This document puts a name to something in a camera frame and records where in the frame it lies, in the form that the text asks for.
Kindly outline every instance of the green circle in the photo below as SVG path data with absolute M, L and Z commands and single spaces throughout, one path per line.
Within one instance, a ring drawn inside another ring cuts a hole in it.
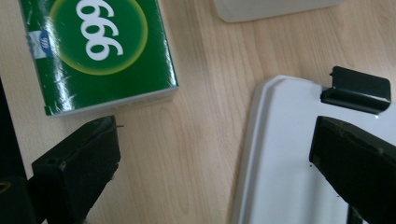
M 133 64 L 142 54 L 149 35 L 147 20 L 142 8 L 135 0 L 99 1 L 107 3 L 114 15 L 105 7 L 100 8 L 99 17 L 114 24 L 118 35 L 114 35 L 114 29 L 108 25 L 105 27 L 103 37 L 111 38 L 120 44 L 123 54 L 118 55 L 116 47 L 109 45 L 109 53 L 103 60 L 93 60 L 86 51 L 89 41 L 81 31 L 84 20 L 77 13 L 78 2 L 83 0 L 57 0 L 49 13 L 49 31 L 51 45 L 54 52 L 62 61 L 74 69 L 90 75 L 110 75 L 122 71 Z M 98 26 L 89 26 L 86 30 L 94 34 Z

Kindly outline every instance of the green box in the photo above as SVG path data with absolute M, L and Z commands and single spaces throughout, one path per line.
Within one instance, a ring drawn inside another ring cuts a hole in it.
M 156 0 L 21 0 L 48 116 L 168 99 L 178 87 Z

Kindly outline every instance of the white container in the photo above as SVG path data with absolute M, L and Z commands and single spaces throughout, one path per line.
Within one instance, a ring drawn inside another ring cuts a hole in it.
M 330 7 L 345 0 L 215 0 L 219 16 L 228 22 L 253 21 L 293 12 Z

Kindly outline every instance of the blue and white sticker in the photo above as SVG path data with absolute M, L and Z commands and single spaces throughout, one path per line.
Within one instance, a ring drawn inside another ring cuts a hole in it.
M 50 36 L 46 30 L 29 32 L 28 41 L 35 59 L 52 56 Z

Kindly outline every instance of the wood grain surface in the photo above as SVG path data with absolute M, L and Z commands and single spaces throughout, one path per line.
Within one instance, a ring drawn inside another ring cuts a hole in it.
M 180 88 L 172 102 L 47 118 L 18 1 L 0 4 L 0 76 L 26 171 L 83 123 L 114 114 L 121 163 L 90 224 L 229 223 L 250 100 L 265 79 L 331 86 L 335 65 L 396 88 L 396 1 L 226 23 L 212 0 L 160 0 Z

